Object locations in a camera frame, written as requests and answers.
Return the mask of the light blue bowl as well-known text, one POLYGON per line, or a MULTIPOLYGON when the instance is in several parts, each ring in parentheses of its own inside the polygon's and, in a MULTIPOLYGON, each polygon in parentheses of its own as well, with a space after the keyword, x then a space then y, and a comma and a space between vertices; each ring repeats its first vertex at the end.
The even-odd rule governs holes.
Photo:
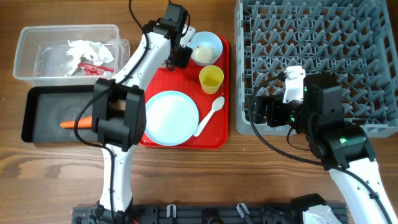
POLYGON ((213 65, 223 52, 221 39, 212 32, 198 32, 188 43, 191 59, 200 66, 213 65))

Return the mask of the yellow plastic cup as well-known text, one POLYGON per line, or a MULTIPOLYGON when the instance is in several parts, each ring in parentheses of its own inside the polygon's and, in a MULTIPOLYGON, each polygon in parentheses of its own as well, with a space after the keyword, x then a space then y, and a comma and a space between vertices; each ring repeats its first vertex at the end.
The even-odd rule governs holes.
POLYGON ((220 67, 208 65, 199 72, 199 81, 202 90, 209 95, 215 94, 224 80, 224 73, 220 67))

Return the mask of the white napkin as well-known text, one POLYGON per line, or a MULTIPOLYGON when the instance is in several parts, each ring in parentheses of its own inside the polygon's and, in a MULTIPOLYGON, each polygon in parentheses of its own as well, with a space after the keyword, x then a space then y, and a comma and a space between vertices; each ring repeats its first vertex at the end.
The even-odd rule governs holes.
POLYGON ((72 76, 78 69, 78 64, 84 58, 93 63, 93 65, 102 65, 114 61, 113 54, 101 42, 92 42, 89 40, 68 41, 70 49, 67 55, 72 56, 72 68, 65 74, 66 77, 72 76))

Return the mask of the light blue plate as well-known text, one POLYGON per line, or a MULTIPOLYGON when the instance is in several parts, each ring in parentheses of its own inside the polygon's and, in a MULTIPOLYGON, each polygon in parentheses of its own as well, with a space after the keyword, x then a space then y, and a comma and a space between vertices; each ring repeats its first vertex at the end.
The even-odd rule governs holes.
POLYGON ((186 94, 163 91, 146 103, 146 136, 161 146, 177 146, 189 140, 199 122, 195 102, 186 94))

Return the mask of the red snack wrapper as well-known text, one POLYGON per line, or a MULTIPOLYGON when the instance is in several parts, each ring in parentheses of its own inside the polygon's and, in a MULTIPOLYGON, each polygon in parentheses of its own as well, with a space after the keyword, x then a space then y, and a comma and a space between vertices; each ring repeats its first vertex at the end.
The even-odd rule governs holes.
POLYGON ((74 77, 82 83, 92 84, 99 78, 109 78, 113 73, 113 68, 80 62, 78 73, 74 77))

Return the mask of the orange carrot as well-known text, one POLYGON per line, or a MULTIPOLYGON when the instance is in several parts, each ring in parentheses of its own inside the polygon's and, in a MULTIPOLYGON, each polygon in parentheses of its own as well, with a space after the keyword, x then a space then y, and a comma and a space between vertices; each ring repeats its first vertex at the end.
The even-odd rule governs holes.
POLYGON ((60 127, 63 129, 90 129, 92 127, 92 116, 87 116, 85 118, 81 118, 78 122, 73 121, 64 121, 60 123, 60 127))

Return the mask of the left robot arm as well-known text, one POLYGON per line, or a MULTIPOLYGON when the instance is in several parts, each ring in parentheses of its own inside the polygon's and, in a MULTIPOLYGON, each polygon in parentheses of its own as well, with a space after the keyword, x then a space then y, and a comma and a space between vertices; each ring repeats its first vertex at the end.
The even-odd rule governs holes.
POLYGON ((92 130, 104 155, 104 189, 98 208, 102 216, 119 218, 132 205, 132 156, 146 127, 145 90, 158 68, 170 61, 184 68, 192 50, 190 15, 169 2, 165 15, 141 26, 142 39, 127 64, 110 79, 94 85, 92 130))

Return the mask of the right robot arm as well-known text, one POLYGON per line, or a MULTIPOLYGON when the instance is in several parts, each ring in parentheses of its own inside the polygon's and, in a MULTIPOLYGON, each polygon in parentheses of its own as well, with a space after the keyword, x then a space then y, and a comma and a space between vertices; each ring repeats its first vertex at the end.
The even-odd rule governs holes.
POLYGON ((254 91, 249 122, 255 135, 273 151, 328 171, 356 223, 397 223, 369 138, 360 126, 345 120, 342 91, 332 74, 304 77, 298 84, 300 98, 290 102, 254 91), (289 125, 304 133, 316 160, 293 156, 270 144, 256 128, 259 118, 266 118, 270 127, 289 125))

